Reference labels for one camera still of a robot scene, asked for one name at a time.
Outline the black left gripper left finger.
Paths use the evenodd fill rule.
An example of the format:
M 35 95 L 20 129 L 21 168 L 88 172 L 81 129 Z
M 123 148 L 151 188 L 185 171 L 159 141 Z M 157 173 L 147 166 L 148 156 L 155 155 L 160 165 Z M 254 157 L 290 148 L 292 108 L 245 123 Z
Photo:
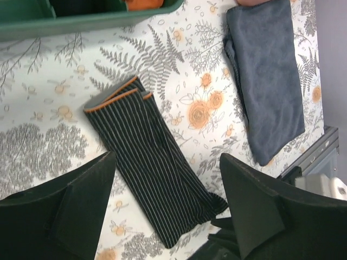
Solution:
M 115 174 L 105 152 L 1 200 L 1 259 L 94 259 Z

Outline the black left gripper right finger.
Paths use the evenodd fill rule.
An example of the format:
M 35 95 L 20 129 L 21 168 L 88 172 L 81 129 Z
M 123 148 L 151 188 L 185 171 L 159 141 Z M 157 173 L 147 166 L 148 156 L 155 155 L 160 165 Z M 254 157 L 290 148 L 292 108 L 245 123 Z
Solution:
M 346 259 L 346 201 L 299 189 L 227 153 L 220 171 L 242 259 Z

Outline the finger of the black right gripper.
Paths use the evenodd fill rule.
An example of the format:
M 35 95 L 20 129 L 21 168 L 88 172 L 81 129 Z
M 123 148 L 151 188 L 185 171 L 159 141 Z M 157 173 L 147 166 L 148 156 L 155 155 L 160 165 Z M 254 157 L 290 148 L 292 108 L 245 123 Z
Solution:
M 211 225 L 220 228 L 220 230 L 216 234 L 208 235 L 210 241 L 215 242 L 230 251 L 239 250 L 232 218 L 213 219 Z

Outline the black pinstriped underwear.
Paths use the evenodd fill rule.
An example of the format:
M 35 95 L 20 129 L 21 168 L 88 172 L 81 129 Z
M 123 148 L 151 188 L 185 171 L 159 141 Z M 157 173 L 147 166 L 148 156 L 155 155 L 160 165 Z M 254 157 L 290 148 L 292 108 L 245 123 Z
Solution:
M 227 208 L 192 170 L 139 78 L 109 87 L 83 111 L 166 248 Z

